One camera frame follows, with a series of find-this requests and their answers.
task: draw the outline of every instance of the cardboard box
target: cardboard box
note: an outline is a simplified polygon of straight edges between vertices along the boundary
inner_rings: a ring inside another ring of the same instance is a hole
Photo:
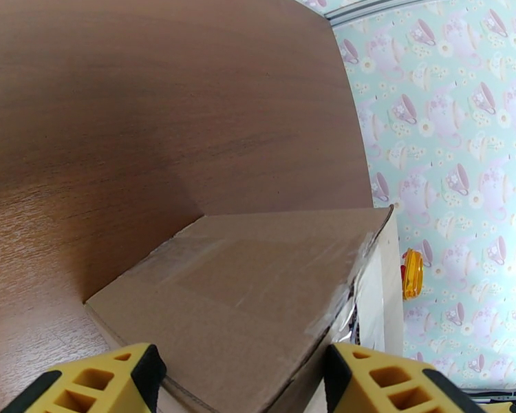
[[[321,381],[323,350],[342,330],[350,285],[359,275],[369,282],[373,259],[382,283],[375,314],[359,313],[375,318],[373,344],[384,339],[401,354],[391,208],[203,217],[86,307],[111,346],[158,346],[179,411],[302,412]],[[164,413],[178,411],[173,404],[161,394]]]

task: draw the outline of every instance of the black rubber pad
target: black rubber pad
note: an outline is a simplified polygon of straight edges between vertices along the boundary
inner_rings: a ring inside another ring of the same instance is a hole
[[[157,411],[160,383],[166,376],[166,365],[155,345],[149,345],[131,373],[142,399],[150,411]]]
[[[1,413],[23,413],[26,412],[36,400],[44,394],[48,388],[61,377],[61,371],[44,372],[35,379],[20,395],[8,404]]]
[[[510,413],[516,413],[516,405],[512,404],[510,407]]]
[[[333,413],[352,380],[352,370],[334,345],[325,351],[324,368],[327,412]]]

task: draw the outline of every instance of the teacup pattern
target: teacup pattern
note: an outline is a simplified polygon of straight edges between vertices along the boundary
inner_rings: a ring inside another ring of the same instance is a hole
[[[319,14],[332,12],[361,0],[296,0]]]
[[[516,0],[442,0],[334,29],[374,204],[424,257],[405,354],[516,386]]]

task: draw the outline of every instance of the brown wooden board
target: brown wooden board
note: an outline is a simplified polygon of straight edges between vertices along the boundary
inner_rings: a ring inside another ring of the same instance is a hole
[[[82,301],[201,214],[371,205],[298,3],[0,0],[0,408],[104,350]]]

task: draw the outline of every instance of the clear tape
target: clear tape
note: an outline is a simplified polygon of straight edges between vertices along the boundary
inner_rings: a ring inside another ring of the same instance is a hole
[[[367,268],[358,274],[355,287],[358,313],[365,313],[363,318],[358,316],[357,319],[361,345],[384,351],[383,265],[378,245],[370,253]]]
[[[330,328],[335,332],[334,341],[337,341],[337,337],[339,338],[346,328],[350,326],[352,314],[354,313],[354,310],[356,310],[356,279],[361,276],[361,273],[367,266],[371,249],[376,243],[376,238],[377,235],[373,233],[368,233],[365,236],[363,243],[357,250],[357,256],[354,260],[352,269],[347,276],[347,281],[337,287],[325,314],[308,326],[305,331],[306,334],[320,337]]]

